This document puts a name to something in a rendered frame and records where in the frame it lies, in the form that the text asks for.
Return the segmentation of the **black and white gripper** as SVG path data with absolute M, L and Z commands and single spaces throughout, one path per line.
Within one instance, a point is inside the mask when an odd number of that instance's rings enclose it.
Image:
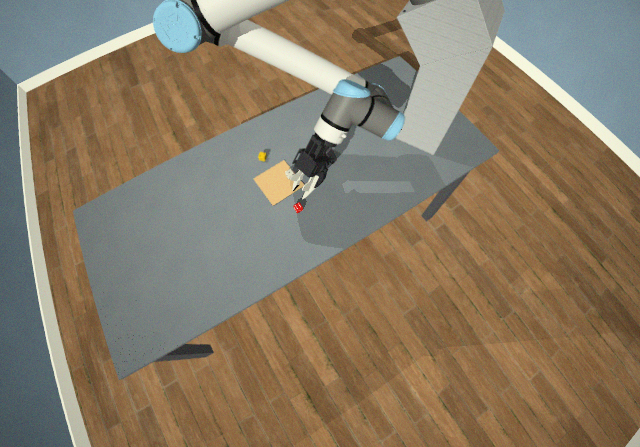
M 333 144 L 324 139 L 321 139 L 315 132 L 315 134 L 312 135 L 306 148 L 299 149 L 292 163 L 296 163 L 295 167 L 298 168 L 298 171 L 296 174 L 292 175 L 290 180 L 294 181 L 292 189 L 292 191 L 294 191 L 299 186 L 304 174 L 307 177 L 310 177 L 309 181 L 302 188 L 302 191 L 306 191 L 304 192 L 302 199 L 306 198 L 325 180 L 328 171 L 327 166 L 329 165 L 329 159 L 327 158 L 325 152 L 329 147 L 336 147 L 336 145 L 337 144 Z M 310 151 L 311 147 L 312 150 Z M 301 154 L 298 160 L 296 160 L 299 153 Z M 318 163 L 315 162 L 316 160 L 318 161 Z

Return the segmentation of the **tan flat mat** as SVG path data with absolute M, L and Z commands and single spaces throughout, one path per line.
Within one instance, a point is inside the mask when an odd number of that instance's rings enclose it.
M 259 176 L 254 181 L 268 198 L 272 205 L 275 205 L 301 189 L 304 184 L 300 181 L 299 186 L 292 191 L 294 181 L 287 178 L 285 171 L 291 169 L 283 160 Z M 292 170 L 292 169 L 291 169 Z

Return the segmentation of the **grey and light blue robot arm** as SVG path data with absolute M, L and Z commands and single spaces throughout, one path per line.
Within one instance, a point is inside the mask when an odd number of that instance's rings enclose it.
M 230 45 L 331 94 L 314 127 L 322 139 L 340 144 L 354 124 L 393 140 L 405 116 L 393 108 L 381 86 L 248 20 L 287 1 L 165 0 L 155 10 L 153 27 L 160 42 L 174 52 L 187 53 L 204 42 Z

